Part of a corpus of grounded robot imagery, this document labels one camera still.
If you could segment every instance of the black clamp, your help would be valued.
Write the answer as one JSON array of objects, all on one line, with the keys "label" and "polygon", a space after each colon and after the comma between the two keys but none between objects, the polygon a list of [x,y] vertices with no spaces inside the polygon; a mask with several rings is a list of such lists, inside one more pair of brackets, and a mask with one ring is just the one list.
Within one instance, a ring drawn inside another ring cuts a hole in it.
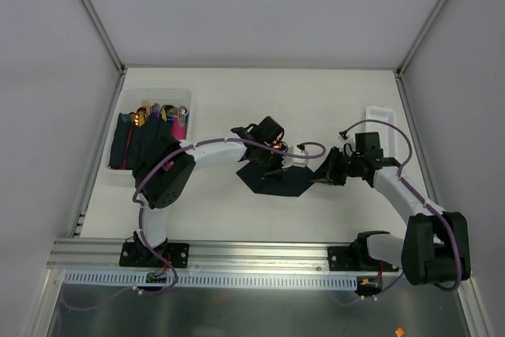
[{"label": "black clamp", "polygon": [[[361,232],[348,246],[330,246],[327,248],[330,271],[379,271],[380,262],[368,254],[367,238],[374,234],[389,234],[381,230]],[[395,272],[389,263],[383,262],[383,272]]]},{"label": "black clamp", "polygon": [[[173,243],[167,240],[154,248],[154,250],[168,260],[175,268],[187,268],[189,259],[189,244]],[[163,262],[154,256],[142,244],[136,232],[133,241],[123,243],[119,266],[123,268],[161,268]]]},{"label": "black clamp", "polygon": [[[442,214],[452,229],[462,267],[461,280],[470,277],[468,226],[460,212]],[[442,243],[435,243],[437,237]],[[444,283],[456,280],[456,263],[449,235],[436,216],[409,217],[402,249],[402,268],[410,284]]]}]

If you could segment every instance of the utensil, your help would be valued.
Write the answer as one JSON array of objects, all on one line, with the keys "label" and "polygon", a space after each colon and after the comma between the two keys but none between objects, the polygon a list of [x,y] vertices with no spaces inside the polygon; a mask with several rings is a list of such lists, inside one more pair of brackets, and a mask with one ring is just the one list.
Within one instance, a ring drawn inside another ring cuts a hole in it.
[{"label": "utensil", "polygon": [[149,102],[147,100],[142,100],[142,107],[145,108],[145,114],[147,117],[151,114],[151,107],[149,106]]},{"label": "utensil", "polygon": [[184,106],[179,106],[177,120],[180,126],[186,125],[187,117],[188,117],[188,109]]},{"label": "utensil", "polygon": [[145,122],[148,120],[148,116],[147,116],[147,111],[144,107],[140,107],[138,110],[137,110],[137,113],[139,115],[139,123],[138,123],[138,126],[142,126],[143,124],[145,124]]}]

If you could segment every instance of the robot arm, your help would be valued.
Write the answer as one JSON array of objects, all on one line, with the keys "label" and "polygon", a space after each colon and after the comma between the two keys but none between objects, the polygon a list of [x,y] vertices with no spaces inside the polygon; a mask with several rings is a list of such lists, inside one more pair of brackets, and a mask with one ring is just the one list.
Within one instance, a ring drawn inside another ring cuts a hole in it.
[{"label": "robot arm", "polygon": [[[278,178],[290,167],[306,166],[309,158],[319,156],[308,156],[302,145],[288,151],[282,142],[283,135],[284,129],[267,117],[259,125],[234,128],[224,137],[197,144],[173,137],[159,140],[133,171],[136,194],[140,192],[149,206],[141,212],[148,247],[161,248],[166,242],[167,207],[181,195],[194,170],[249,160],[261,165],[262,178]],[[402,268],[412,284],[443,283],[456,281],[458,277],[468,279],[470,261],[465,218],[459,212],[446,212],[436,204],[427,205],[408,179],[398,176],[399,162],[383,157],[378,133],[357,133],[356,142],[356,150],[351,155],[332,148],[312,181],[345,185],[348,177],[362,178],[393,205],[406,222],[407,231],[405,239],[384,231],[360,233],[351,249],[347,249],[347,258],[350,256],[364,270],[371,263],[386,261]],[[141,244],[138,248],[139,254],[149,254]]]},{"label": "robot arm", "polygon": [[[378,133],[357,133],[356,151],[344,154],[332,148],[329,156],[315,173],[315,182],[345,185],[348,177],[362,178],[392,204],[407,225],[405,240],[388,232],[360,233],[346,253],[365,267],[373,261],[385,261],[402,268],[411,284],[443,283],[455,281],[457,252],[460,279],[470,275],[468,230],[466,220],[459,212],[447,212],[428,201],[402,174],[394,158],[383,157]],[[457,249],[453,249],[451,229]]]}]

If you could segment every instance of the white wall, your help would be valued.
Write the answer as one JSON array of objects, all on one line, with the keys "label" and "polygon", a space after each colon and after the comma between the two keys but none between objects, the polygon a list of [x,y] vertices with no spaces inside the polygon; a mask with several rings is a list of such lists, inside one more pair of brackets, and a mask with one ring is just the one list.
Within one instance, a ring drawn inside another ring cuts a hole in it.
[{"label": "white wall", "polygon": [[505,0],[451,0],[406,87],[440,200],[468,219],[473,272],[505,335]]},{"label": "white wall", "polygon": [[92,0],[126,64],[395,69],[436,0]]},{"label": "white wall", "polygon": [[0,0],[0,333],[19,336],[115,71],[77,0]]}]

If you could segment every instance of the wire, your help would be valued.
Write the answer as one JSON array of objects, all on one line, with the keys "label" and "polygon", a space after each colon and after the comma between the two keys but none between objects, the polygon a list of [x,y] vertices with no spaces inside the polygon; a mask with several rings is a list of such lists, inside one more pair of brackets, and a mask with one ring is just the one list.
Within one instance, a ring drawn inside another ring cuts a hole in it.
[{"label": "wire", "polygon": [[380,291],[377,295],[373,295],[373,296],[360,296],[359,298],[355,298],[354,300],[348,302],[348,303],[342,303],[340,300],[338,300],[335,296],[334,296],[334,292],[337,292],[337,291],[332,291],[330,292],[330,297],[331,297],[331,300],[333,300],[334,303],[342,306],[342,307],[349,307],[351,305],[355,305],[357,303],[359,303],[360,301],[364,301],[364,300],[367,300],[367,299],[377,299],[379,296],[383,296],[384,294],[386,294],[387,292],[389,292],[391,290],[391,288],[393,288],[394,286],[396,286],[396,284],[398,282],[400,282],[400,280],[403,278],[405,274],[403,273],[402,271],[402,274],[398,275],[396,277],[396,279],[389,285],[387,286],[386,288],[384,288],[382,291]]},{"label": "wire", "polygon": [[409,140],[408,136],[405,134],[405,132],[403,132],[399,127],[397,127],[394,124],[391,124],[389,122],[383,122],[383,121],[380,121],[380,120],[373,120],[371,118],[366,118],[365,120],[360,120],[359,122],[355,122],[349,128],[347,128],[346,130],[342,131],[341,134],[343,134],[345,136],[352,128],[354,128],[354,127],[356,127],[356,126],[358,126],[360,124],[364,124],[366,122],[375,122],[377,124],[387,125],[390,128],[392,128],[395,131],[397,131],[398,133],[400,133],[402,135],[402,137],[405,139],[405,142],[407,143],[407,146],[409,147],[409,155],[407,156],[407,158],[405,159],[405,161],[403,161],[403,163],[398,168],[398,176],[400,177],[402,175],[403,168],[412,159],[412,154],[413,154],[412,144],[410,143],[410,140]]},{"label": "wire", "polygon": [[92,306],[89,306],[89,307],[75,307],[75,306],[70,305],[69,303],[67,303],[67,301],[65,300],[65,298],[63,296],[64,293],[65,293],[65,289],[66,289],[66,287],[62,286],[62,291],[60,292],[60,298],[59,298],[60,303],[62,303],[62,305],[64,305],[70,311],[87,312],[87,311],[94,311],[96,309],[102,308],[103,306],[109,304],[117,296],[125,293],[126,291],[128,291],[128,290],[135,290],[135,287],[123,287],[118,292],[114,293],[110,298],[102,301],[100,304],[98,304],[98,305],[92,305]]},{"label": "wire", "polygon": [[382,274],[383,273],[384,273],[384,263],[383,263],[383,261],[380,261],[380,271],[379,271],[379,274],[378,274],[378,276],[376,276],[372,280],[380,279],[380,284],[382,284]]},{"label": "wire", "polygon": [[405,134],[405,132],[403,132],[396,125],[393,125],[393,124],[391,124],[389,122],[383,122],[383,121],[380,121],[380,120],[372,120],[372,119],[369,119],[369,118],[366,118],[365,120],[361,120],[359,122],[355,122],[349,128],[347,128],[346,130],[344,130],[343,132],[341,132],[341,135],[343,134],[345,136],[352,128],[354,128],[355,126],[358,126],[360,124],[366,123],[366,122],[375,122],[375,123],[378,123],[378,124],[389,126],[390,128],[392,128],[392,129],[396,130],[398,133],[400,133],[402,135],[402,137],[405,139],[405,141],[407,143],[407,146],[409,148],[409,155],[407,156],[407,158],[405,159],[405,161],[403,161],[403,163],[398,168],[398,179],[423,204],[423,206],[426,209],[428,209],[428,211],[430,213],[432,213],[434,216],[436,216],[436,218],[442,223],[443,227],[447,231],[447,235],[449,236],[449,241],[451,242],[452,254],[454,256],[454,262],[455,262],[455,265],[456,265],[456,280],[454,281],[454,285],[451,286],[451,287],[445,287],[445,286],[442,286],[442,285],[440,285],[440,284],[437,283],[437,284],[435,284],[435,286],[437,288],[440,288],[441,290],[444,290],[444,291],[456,291],[456,290],[458,290],[459,285],[461,284],[462,267],[461,267],[461,261],[459,260],[458,243],[456,242],[455,234],[452,231],[451,226],[446,221],[446,219],[436,209],[434,209],[434,207],[431,206],[431,204],[428,203],[426,201],[426,199],[404,177],[402,177],[403,168],[412,159],[412,155],[413,155],[412,144],[410,143],[410,140],[409,140],[408,136]]}]

